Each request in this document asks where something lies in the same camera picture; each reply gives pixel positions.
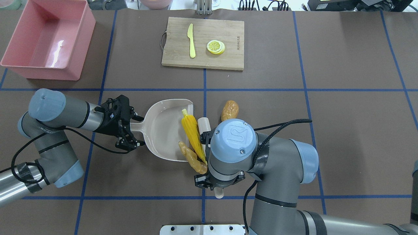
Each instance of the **pink plastic bin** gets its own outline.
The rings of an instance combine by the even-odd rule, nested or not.
[[[28,0],[0,64],[25,78],[79,80],[95,24],[85,0]]]

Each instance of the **blue joint cap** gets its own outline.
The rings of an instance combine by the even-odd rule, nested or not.
[[[210,146],[218,160],[236,163],[251,156],[257,138],[254,129],[243,120],[228,119],[216,127]]]
[[[64,110],[65,95],[59,91],[39,89],[29,103],[29,115],[41,122],[49,122]]]
[[[62,188],[72,182],[81,178],[84,175],[83,167],[81,166],[80,160],[77,160],[74,165],[67,170],[57,181],[55,181],[54,185],[57,188]]]
[[[301,156],[303,166],[303,180],[301,184],[309,184],[315,179],[316,172],[318,171],[318,152],[308,143],[299,142],[293,139],[290,140],[295,143],[299,155]]]
[[[19,130],[19,133],[20,133],[21,135],[23,135],[24,137],[26,137],[26,138],[30,139],[31,137],[30,137],[30,136],[28,136],[28,135],[25,133],[25,131],[23,130],[23,127],[22,127],[22,120],[23,120],[23,117],[24,117],[26,114],[27,114],[27,113],[23,114],[23,115],[20,117],[20,119],[19,119],[19,121],[18,121],[18,130]]]
[[[417,161],[415,161],[415,164],[414,164],[414,171],[412,172],[412,176],[414,176],[414,174],[415,174],[415,172],[416,171],[418,171],[418,160]]]

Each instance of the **lemon slice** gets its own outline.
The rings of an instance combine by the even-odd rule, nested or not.
[[[221,43],[221,48],[220,48],[220,51],[219,52],[214,53],[216,55],[220,55],[220,54],[222,54],[225,51],[225,44],[223,42],[221,42],[221,41],[219,41],[219,42]]]
[[[225,51],[225,44],[218,40],[208,42],[207,49],[210,53],[220,55]]]
[[[212,40],[208,42],[207,48],[211,53],[217,53],[221,50],[221,44],[218,40]]]

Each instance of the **dustpan handle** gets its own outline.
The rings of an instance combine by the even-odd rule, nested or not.
[[[142,132],[144,133],[144,122],[140,123],[130,123],[132,132]]]

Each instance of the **white dustpan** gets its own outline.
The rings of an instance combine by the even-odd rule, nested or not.
[[[181,125],[182,109],[193,114],[193,102],[186,99],[170,99],[155,103],[148,109],[140,123],[131,123],[132,132],[142,132],[148,149],[157,157],[170,161],[186,161],[178,147],[183,141],[189,147],[189,139]]]

